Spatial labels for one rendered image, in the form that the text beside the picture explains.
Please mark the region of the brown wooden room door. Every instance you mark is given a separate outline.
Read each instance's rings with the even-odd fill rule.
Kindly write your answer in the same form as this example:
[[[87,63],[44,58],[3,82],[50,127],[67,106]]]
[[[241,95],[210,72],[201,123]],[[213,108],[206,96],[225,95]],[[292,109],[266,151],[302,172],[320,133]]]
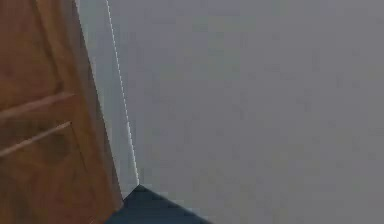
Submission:
[[[0,0],[0,224],[105,224],[121,206],[75,0]]]

